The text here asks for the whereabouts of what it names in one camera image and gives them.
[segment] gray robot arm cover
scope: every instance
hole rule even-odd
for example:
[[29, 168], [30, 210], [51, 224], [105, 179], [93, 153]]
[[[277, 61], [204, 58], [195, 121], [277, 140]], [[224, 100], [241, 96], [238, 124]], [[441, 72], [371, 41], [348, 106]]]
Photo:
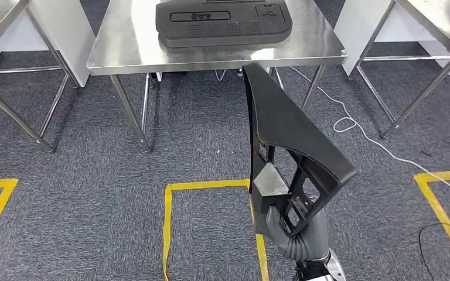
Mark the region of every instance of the gray robot arm cover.
[[309, 225], [294, 237], [290, 237], [282, 226], [278, 209], [270, 206], [267, 227], [278, 250], [293, 261], [309, 261], [326, 258], [329, 253], [327, 220], [324, 210], [316, 214]]

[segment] grille pattern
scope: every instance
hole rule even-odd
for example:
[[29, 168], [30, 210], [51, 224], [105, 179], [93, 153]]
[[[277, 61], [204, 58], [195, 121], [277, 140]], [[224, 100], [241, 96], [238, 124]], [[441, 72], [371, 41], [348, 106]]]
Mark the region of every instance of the grille pattern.
[[229, 23], [229, 34], [230, 36], [242, 36], [242, 27], [238, 22]]
[[261, 23], [258, 21], [249, 22], [249, 33], [251, 35], [263, 35], [263, 30], [261, 29]]
[[187, 38], [200, 38], [201, 28], [199, 25], [187, 25]]
[[201, 3], [201, 0], [177, 0], [176, 3], [178, 5], [194, 5]]
[[221, 28], [219, 23], [208, 24], [208, 36], [209, 37], [221, 37]]

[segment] black plastic part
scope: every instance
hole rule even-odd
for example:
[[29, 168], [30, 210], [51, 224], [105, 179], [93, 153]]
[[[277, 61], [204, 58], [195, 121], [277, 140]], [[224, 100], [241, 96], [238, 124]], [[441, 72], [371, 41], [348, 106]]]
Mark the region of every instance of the black plastic part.
[[[284, 221], [293, 237], [303, 230], [335, 194], [356, 174], [353, 165], [311, 122], [306, 114], [285, 94], [280, 86], [257, 63], [244, 67], [249, 110], [251, 140], [251, 189], [256, 230], [269, 235], [266, 214], [260, 208], [261, 196], [253, 179], [266, 163], [274, 161], [274, 148], [285, 148], [297, 163], [297, 170], [289, 187], [291, 198], [279, 202], [277, 208], [283, 213]], [[260, 146], [265, 146], [265, 159]], [[303, 184], [309, 179], [319, 192], [316, 201], [303, 191]], [[294, 224], [288, 218], [293, 208], [299, 216]]]
[[330, 275], [325, 262], [297, 262], [296, 278], [298, 281], [309, 281], [315, 278]]
[[173, 0], [157, 4], [156, 30], [170, 48], [278, 43], [292, 19], [284, 0]]

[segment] black cable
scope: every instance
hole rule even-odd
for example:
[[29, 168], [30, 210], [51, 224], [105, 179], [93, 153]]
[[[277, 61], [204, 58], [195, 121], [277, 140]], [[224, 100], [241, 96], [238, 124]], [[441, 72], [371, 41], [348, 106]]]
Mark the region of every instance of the black cable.
[[425, 268], [427, 269], [427, 272], [430, 275], [430, 279], [432, 279], [432, 281], [434, 281], [434, 276], [430, 272], [430, 268], [428, 268], [427, 261], [425, 260], [424, 251], [422, 250], [422, 239], [421, 239], [421, 237], [422, 237], [423, 230], [425, 230], [425, 229], [427, 229], [429, 227], [434, 227], [436, 225], [447, 225], [447, 226], [450, 227], [450, 224], [447, 224], [445, 222], [436, 222], [434, 224], [429, 224], [429, 225], [426, 225], [426, 226], [422, 227], [420, 229], [420, 231], [418, 232], [418, 246], [420, 247], [420, 255], [422, 256], [422, 261], [424, 261]]

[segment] white cable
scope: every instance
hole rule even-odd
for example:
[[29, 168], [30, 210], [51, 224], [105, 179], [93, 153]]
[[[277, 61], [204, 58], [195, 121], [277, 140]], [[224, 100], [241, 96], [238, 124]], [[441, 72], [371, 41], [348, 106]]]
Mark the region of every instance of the white cable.
[[223, 80], [223, 76], [225, 76], [225, 72], [227, 72], [226, 69], [223, 70], [223, 73], [221, 74], [221, 77], [218, 77], [218, 70], [214, 71], [214, 75], [216, 75], [216, 78], [218, 79], [218, 81]]
[[[292, 70], [296, 71], [299, 75], [301, 75], [302, 77], [304, 77], [304, 79], [308, 80], [308, 81], [311, 83], [311, 80], [310, 80], [308, 77], [306, 77], [304, 74], [302, 74], [299, 70], [297, 70], [297, 69], [295, 69], [295, 68], [293, 68], [293, 67], [290, 67], [290, 68], [291, 68]], [[433, 173], [429, 172], [426, 168], [422, 167], [421, 165], [419, 165], [419, 164], [417, 164], [417, 163], [415, 163], [415, 162], [413, 162], [413, 161], [411, 161], [411, 160], [403, 159], [403, 158], [399, 158], [399, 157], [395, 156], [394, 154], [392, 154], [392, 152], [390, 152], [390, 151], [389, 151], [385, 146], [383, 146], [381, 143], [379, 143], [379, 142], [377, 142], [377, 141], [375, 141], [375, 140], [370, 139], [370, 138], [366, 135], [366, 132], [364, 131], [363, 127], [362, 127], [358, 122], [356, 122], [356, 121], [353, 119], [353, 117], [351, 117], [351, 115], [349, 114], [349, 112], [348, 112], [347, 109], [346, 109], [346, 105], [344, 104], [344, 102], [341, 102], [341, 101], [338, 101], [338, 100], [332, 98], [329, 94], [327, 94], [327, 93], [326, 93], [322, 88], [320, 88], [320, 87], [317, 87], [317, 89], [319, 89], [322, 93], [324, 93], [331, 101], [337, 102], [338, 104], [341, 104], [341, 105], [342, 105], [342, 108], [344, 109], [344, 112], [345, 112], [346, 115], [347, 115], [346, 117], [343, 117], [343, 118], [337, 120], [337, 121], [334, 123], [334, 125], [333, 125], [333, 127], [332, 127], [334, 131], [336, 131], [337, 133], [342, 133], [342, 132], [346, 132], [346, 131], [348, 131], [348, 130], [354, 128], [355, 126], [358, 126], [358, 128], [360, 128], [361, 132], [363, 133], [363, 136], [364, 136], [368, 141], [370, 141], [370, 142], [376, 144], [377, 146], [379, 146], [380, 148], [382, 148], [382, 149], [383, 149], [385, 152], [387, 152], [387, 154], [389, 154], [392, 158], [394, 158], [395, 160], [404, 162], [404, 163], [412, 164], [413, 166], [415, 166], [415, 167], [417, 167], [417, 168], [423, 170], [423, 171], [426, 172], [427, 174], [429, 174], [429, 175], [431, 175], [432, 177], [436, 178], [437, 180], [439, 180], [439, 181], [445, 183], [445, 184], [450, 188], [450, 183], [448, 183], [447, 181], [443, 180], [442, 178], [440, 178], [440, 177], [434, 175]], [[342, 120], [350, 120], [350, 121], [354, 122], [354, 124], [353, 124], [352, 126], [349, 126], [349, 127], [345, 128], [345, 129], [341, 129], [341, 130], [336, 129], [335, 127], [337, 126], [337, 124], [338, 124], [340, 121], [342, 121]]]

